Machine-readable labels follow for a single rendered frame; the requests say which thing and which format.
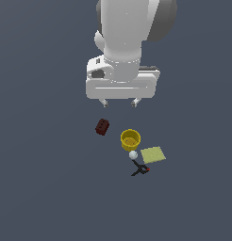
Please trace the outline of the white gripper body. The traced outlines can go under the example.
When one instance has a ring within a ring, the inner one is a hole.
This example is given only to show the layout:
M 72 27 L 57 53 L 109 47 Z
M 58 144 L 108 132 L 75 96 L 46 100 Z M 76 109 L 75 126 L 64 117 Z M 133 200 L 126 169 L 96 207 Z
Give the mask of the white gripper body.
M 103 55 L 87 64 L 86 95 L 90 99 L 152 98 L 156 92 L 160 71 L 156 66 L 142 66 L 132 81 L 115 81 L 114 68 Z

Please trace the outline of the dark red brick block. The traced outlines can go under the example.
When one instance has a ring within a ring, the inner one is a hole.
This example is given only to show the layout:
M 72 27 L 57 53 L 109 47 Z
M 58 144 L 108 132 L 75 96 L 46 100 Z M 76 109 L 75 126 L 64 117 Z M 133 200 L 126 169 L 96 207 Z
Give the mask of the dark red brick block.
M 95 131 L 97 134 L 103 136 L 107 132 L 108 128 L 109 128 L 108 120 L 101 119 L 98 121 L 98 123 L 95 127 Z

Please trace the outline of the yellow cup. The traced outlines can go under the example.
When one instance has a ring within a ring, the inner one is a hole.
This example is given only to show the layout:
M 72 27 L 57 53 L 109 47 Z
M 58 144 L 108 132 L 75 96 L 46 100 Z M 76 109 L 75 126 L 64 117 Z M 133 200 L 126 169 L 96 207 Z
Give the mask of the yellow cup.
M 133 129 L 124 130 L 121 133 L 121 142 L 124 150 L 135 151 L 141 143 L 141 135 Z

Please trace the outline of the pale yellow flat square pad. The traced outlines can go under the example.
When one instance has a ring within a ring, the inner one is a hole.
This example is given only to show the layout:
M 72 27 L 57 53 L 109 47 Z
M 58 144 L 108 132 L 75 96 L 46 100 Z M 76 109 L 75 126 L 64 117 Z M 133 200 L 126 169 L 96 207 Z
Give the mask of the pale yellow flat square pad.
M 160 147 L 152 147 L 141 150 L 143 162 L 151 164 L 157 161 L 165 160 L 166 157 Z

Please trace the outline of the black spring clamp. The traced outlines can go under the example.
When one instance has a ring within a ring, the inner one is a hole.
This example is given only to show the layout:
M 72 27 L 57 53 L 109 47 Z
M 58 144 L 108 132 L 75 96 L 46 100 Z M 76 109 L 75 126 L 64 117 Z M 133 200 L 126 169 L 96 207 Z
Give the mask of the black spring clamp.
M 145 174 L 150 170 L 146 165 L 140 165 L 136 160 L 134 160 L 133 163 L 137 167 L 137 170 L 132 173 L 132 176 L 136 176 L 139 173 Z

